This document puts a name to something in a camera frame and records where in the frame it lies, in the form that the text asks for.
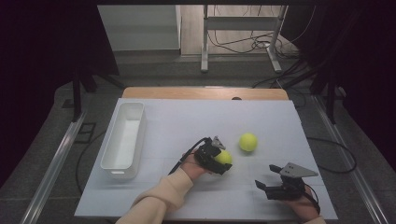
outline black wall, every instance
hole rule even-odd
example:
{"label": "black wall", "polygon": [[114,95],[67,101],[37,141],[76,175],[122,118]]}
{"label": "black wall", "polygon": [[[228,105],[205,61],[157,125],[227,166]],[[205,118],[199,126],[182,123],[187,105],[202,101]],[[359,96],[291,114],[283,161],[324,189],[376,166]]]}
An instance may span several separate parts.
{"label": "black wall", "polygon": [[346,91],[345,108],[396,170],[396,160],[392,156],[396,151],[394,4],[378,0],[334,1],[327,7],[317,51],[308,61],[315,65],[326,57],[355,9],[361,14],[337,52],[332,70],[337,85]]}
{"label": "black wall", "polygon": [[78,70],[118,74],[97,6],[0,3],[0,186]]}

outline white cabinet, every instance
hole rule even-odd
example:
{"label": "white cabinet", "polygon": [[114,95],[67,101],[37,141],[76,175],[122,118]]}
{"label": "white cabinet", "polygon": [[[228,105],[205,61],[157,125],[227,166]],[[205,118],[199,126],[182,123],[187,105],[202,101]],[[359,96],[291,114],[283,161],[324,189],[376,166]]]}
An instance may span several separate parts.
{"label": "white cabinet", "polygon": [[180,6],[98,6],[113,51],[180,49]]}

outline sweater sleeve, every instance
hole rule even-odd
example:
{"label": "sweater sleeve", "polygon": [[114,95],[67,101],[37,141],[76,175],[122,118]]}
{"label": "sweater sleeve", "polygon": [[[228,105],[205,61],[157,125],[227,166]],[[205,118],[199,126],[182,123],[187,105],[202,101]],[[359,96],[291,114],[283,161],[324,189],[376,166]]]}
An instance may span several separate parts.
{"label": "sweater sleeve", "polygon": [[326,222],[324,221],[323,217],[317,217],[308,222],[305,222],[304,224],[326,224]]}
{"label": "sweater sleeve", "polygon": [[166,212],[173,212],[184,203],[184,196],[192,188],[190,178],[182,169],[163,177],[158,185],[141,193],[132,208],[117,224],[162,223]]}

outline metal rail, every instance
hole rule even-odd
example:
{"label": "metal rail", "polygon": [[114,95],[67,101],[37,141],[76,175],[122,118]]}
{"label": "metal rail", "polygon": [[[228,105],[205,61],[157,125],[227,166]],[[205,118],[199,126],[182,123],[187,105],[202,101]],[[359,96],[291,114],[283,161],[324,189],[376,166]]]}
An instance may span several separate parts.
{"label": "metal rail", "polygon": [[75,122],[70,123],[70,126],[64,135],[64,139],[59,145],[52,162],[47,169],[47,172],[44,174],[40,185],[35,191],[35,196],[33,197],[21,219],[21,224],[34,224],[37,222],[41,211],[47,202],[52,187],[58,178],[58,174],[62,170],[64,161],[66,160],[67,154],[69,153],[69,150],[78,134],[78,130],[85,119],[85,116],[87,115],[88,105],[91,99],[92,96],[89,93],[84,96],[81,115]]}
{"label": "metal rail", "polygon": [[[326,107],[323,104],[320,96],[313,95],[314,104],[317,106],[318,112],[321,115],[326,128],[328,129],[330,135],[332,136],[332,140],[346,146],[344,139],[342,138],[341,134],[338,132],[338,129],[335,124],[329,120],[326,115]],[[349,154],[347,154],[344,150],[340,150],[341,157],[346,165],[346,168],[352,168],[353,160]],[[358,189],[359,194],[363,198],[364,203],[367,206],[367,209],[370,215],[373,218],[373,221],[376,224],[389,224],[387,216],[385,215],[381,204],[379,203],[378,199],[376,198],[372,188],[366,181],[365,177],[361,173],[359,166],[356,167],[355,171],[350,173],[350,176],[355,183],[356,188]]]}

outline person's right hand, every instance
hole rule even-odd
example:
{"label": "person's right hand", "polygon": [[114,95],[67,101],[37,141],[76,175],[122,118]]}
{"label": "person's right hand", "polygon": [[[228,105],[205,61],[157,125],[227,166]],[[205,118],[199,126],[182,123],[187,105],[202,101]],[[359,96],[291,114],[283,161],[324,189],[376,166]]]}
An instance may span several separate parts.
{"label": "person's right hand", "polygon": [[193,150],[192,153],[181,163],[180,168],[186,172],[191,180],[197,179],[205,173],[211,173],[198,164],[198,161],[194,158],[194,153],[197,149]]}
{"label": "person's right hand", "polygon": [[[311,189],[305,186],[305,192],[312,196]],[[303,221],[307,222],[319,217],[319,213],[315,206],[304,195],[293,201],[282,201],[291,207],[294,213]]]}

